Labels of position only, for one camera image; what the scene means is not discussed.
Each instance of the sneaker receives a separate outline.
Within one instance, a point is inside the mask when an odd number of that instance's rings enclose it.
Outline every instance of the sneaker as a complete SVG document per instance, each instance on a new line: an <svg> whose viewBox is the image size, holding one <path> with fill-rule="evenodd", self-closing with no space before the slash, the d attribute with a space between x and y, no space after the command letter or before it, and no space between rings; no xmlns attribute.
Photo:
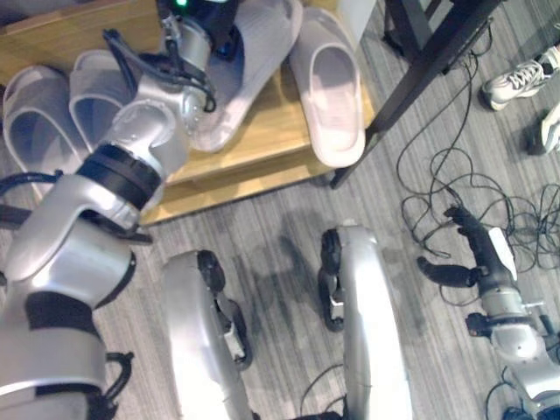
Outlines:
<svg viewBox="0 0 560 420"><path fill-rule="evenodd" d="M528 146L531 155L560 151L560 102L544 117L535 140Z"/></svg>
<svg viewBox="0 0 560 420"><path fill-rule="evenodd" d="M482 86L482 95L495 111L504 109L515 98L536 94L560 70L560 51L555 46L544 54L521 63L513 71L504 73Z"/></svg>

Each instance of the floor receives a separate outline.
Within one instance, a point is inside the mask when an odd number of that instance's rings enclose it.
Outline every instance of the floor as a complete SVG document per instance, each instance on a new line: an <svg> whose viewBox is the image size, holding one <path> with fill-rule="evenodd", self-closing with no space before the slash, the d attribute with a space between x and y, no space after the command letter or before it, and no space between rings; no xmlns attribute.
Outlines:
<svg viewBox="0 0 560 420"><path fill-rule="evenodd" d="M364 74L378 104L407 68L406 62L380 40L383 14L380 1L361 44L362 58L369 67ZM545 184L558 182L560 157L556 153L531 157L522 145L537 118L557 103L560 78L537 96L515 101L499 113L484 108L476 92L483 81L552 45L560 35L553 27L555 22L560 22L556 0L509 0L498 8L493 46L479 59L479 71L472 82L472 108L457 143L472 157L475 171L495 179L507 194L532 201L538 200ZM485 35L477 49L483 49L486 41ZM160 269L171 256L191 249L212 249L218 255L227 273L226 292L245 314L255 351L253 365L242 374L251 407L264 420L297 417L307 386L324 369L342 361L342 336L328 332L319 316L316 273L321 234L346 219L372 228L381 244L409 370L415 419L484 418L487 392L499 380L502 365L485 340L471 338L466 331L464 318L479 310L479 304L449 306L439 296L438 287L418 272L415 260L423 251L412 241L400 215L401 201L410 193L396 176L396 160L404 145L465 80L461 70L435 80L337 191L326 187L325 178L318 178L150 227L155 243L136 249L139 264L133 283L115 304L96 313L108 349L136 354L118 418L177 418L160 304ZM431 157L448 147L457 134L466 112L466 96L467 90L403 156L401 174L410 189L429 189ZM3 172L14 172L15 165L3 151ZM468 162L462 156L450 156L440 172L442 179L468 172ZM476 214L496 199L487 190L469 188L467 182L455 187ZM25 193L28 191L22 188L5 199L23 205L29 199ZM419 203L409 201L409 220L423 211ZM441 214L449 204L448 198L439 195L434 201L435 213ZM504 219L503 207L497 206L486 221L503 226ZM427 233L433 227L433 222L425 221L419 231ZM10 239L11 233L0 234L2 256ZM438 232L430 245L451 251L454 261L472 263L465 242L454 229ZM525 298L544 299L555 326L560 321L558 273L534 268L520 275ZM446 296L464 301L472 293L447 290ZM341 369L334 369L308 395L304 414L321 412L344 392ZM498 392L490 404L490 418L501 418L503 409L516 403L510 391Z"/></svg>

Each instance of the white slipper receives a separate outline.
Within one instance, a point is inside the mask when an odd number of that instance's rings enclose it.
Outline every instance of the white slipper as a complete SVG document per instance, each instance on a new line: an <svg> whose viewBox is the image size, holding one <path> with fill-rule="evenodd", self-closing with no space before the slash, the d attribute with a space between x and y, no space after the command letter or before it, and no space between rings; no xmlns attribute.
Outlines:
<svg viewBox="0 0 560 420"><path fill-rule="evenodd" d="M3 137L24 172L72 173L88 148L68 113L68 84L45 66L17 73L3 96ZM33 184L42 197L51 187Z"/></svg>
<svg viewBox="0 0 560 420"><path fill-rule="evenodd" d="M235 26L242 43L232 62L210 59L207 74L216 87L213 113L200 118L191 145L219 151L231 140L270 76L288 56L298 37L303 6L299 0L245 0Z"/></svg>
<svg viewBox="0 0 560 420"><path fill-rule="evenodd" d="M323 9L304 10L290 67L317 158L333 168L354 164L365 146L360 73L348 36Z"/></svg>
<svg viewBox="0 0 560 420"><path fill-rule="evenodd" d="M111 52L83 52L70 73L70 115L94 151L119 109L132 97Z"/></svg>

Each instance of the wooden shelf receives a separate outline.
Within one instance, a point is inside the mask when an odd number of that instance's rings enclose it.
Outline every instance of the wooden shelf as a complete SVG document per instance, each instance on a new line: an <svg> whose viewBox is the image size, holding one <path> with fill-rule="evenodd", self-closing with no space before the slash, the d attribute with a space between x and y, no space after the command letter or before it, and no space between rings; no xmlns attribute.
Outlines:
<svg viewBox="0 0 560 420"><path fill-rule="evenodd" d="M304 0L331 11L337 0ZM69 72L78 55L104 48L102 30L116 28L137 51L155 51L159 27L154 0L97 0L0 30L0 83L44 64ZM364 122L374 111L362 87ZM164 221L330 171L313 155L296 82L283 64L256 98L237 134L219 153L191 151L168 179L161 203L143 223Z"/></svg>
<svg viewBox="0 0 560 420"><path fill-rule="evenodd" d="M165 221L181 214L242 199L330 170L315 158L310 148L306 148L251 166L169 185L161 203L144 215L143 224Z"/></svg>

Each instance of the robotic hand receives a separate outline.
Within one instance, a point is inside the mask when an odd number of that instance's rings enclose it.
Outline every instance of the robotic hand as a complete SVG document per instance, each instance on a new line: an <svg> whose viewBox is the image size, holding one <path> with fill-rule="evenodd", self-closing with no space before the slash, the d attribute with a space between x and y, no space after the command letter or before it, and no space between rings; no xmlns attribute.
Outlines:
<svg viewBox="0 0 560 420"><path fill-rule="evenodd" d="M136 96L102 145L27 217L10 246L0 314L0 419L115 414L110 400L117 383L102 394L106 350L92 312L132 278L136 259L123 238L134 235L143 209L159 201L165 179L186 162L186 140L200 112L212 110L205 69L210 54L223 48L238 3L158 0L166 54L138 57L118 32L105 32ZM143 71L138 84L127 61ZM129 356L122 366L126 374Z"/></svg>
<svg viewBox="0 0 560 420"><path fill-rule="evenodd" d="M514 257L501 229L486 230L463 207L451 207L446 216L459 225L474 254L476 267L434 265L417 260L420 270L434 283L449 287L478 286L486 315L471 313L466 321L473 337L490 339L495 352L510 369L524 409L534 418L558 418L560 413L560 366L547 354L516 286Z"/></svg>

